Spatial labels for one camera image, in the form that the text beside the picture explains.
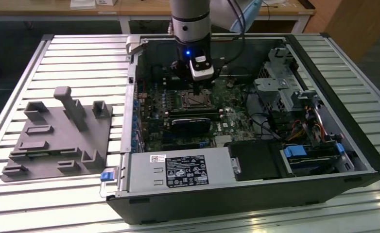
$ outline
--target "white label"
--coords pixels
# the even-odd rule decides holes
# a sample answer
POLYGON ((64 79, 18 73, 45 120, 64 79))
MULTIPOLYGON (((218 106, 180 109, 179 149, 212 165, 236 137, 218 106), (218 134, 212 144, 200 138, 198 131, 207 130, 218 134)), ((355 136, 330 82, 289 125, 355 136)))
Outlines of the white label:
POLYGON ((165 161, 165 155, 164 154, 157 154, 157 155, 149 156, 149 163, 164 162, 164 161, 165 161))
POLYGON ((115 15, 116 11, 99 11, 97 13, 101 15, 115 15))

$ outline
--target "red wire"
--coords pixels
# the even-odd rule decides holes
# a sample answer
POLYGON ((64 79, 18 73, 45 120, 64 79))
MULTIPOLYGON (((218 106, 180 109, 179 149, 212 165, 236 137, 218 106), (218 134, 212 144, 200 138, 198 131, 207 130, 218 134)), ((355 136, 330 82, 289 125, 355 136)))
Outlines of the red wire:
POLYGON ((291 134, 294 133, 295 124, 297 124, 299 121, 301 121, 301 120, 295 120, 294 123, 293 123, 293 131, 291 131, 291 134))

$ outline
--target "gray plastic holder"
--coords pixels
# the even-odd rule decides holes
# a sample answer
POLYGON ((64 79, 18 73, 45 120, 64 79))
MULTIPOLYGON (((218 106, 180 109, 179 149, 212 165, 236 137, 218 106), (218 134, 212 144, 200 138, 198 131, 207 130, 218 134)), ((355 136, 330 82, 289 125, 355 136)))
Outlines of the gray plastic holder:
POLYGON ((2 169, 4 182, 96 174, 105 168, 112 106, 81 106, 70 88, 56 87, 62 107, 29 102, 28 120, 2 169))

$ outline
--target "floor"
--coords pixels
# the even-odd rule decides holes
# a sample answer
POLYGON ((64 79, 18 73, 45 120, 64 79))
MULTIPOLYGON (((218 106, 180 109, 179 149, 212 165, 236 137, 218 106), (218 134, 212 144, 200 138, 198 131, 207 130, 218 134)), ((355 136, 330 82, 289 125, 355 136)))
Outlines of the floor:
MULTIPOLYGON (((163 33, 167 24, 145 21, 132 22, 132 33, 163 33)), ((21 22, 0 22, 0 112, 18 81, 25 65, 44 34, 117 34, 115 21, 36 22, 26 30, 21 22)), ((358 63, 358 67, 380 89, 380 39, 358 63)))

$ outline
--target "blue tab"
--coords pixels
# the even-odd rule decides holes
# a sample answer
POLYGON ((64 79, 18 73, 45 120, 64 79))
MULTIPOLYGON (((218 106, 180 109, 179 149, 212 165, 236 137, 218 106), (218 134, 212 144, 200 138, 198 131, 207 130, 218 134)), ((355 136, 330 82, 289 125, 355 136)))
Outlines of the blue tab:
POLYGON ((283 149, 285 157, 289 158, 291 156, 305 156, 306 152, 303 146, 287 146, 283 149))
POLYGON ((337 147, 337 149, 338 149, 339 154, 342 154, 342 153, 345 152, 345 149, 343 149, 343 147, 342 147, 342 144, 341 144, 341 143, 337 143, 337 144, 335 144, 335 147, 337 147))
POLYGON ((105 182, 105 181, 112 181, 113 180, 113 172, 112 171, 104 171, 100 174, 100 181, 105 182))
POLYGON ((283 154, 286 158, 291 157, 293 155, 287 148, 283 149, 283 154))

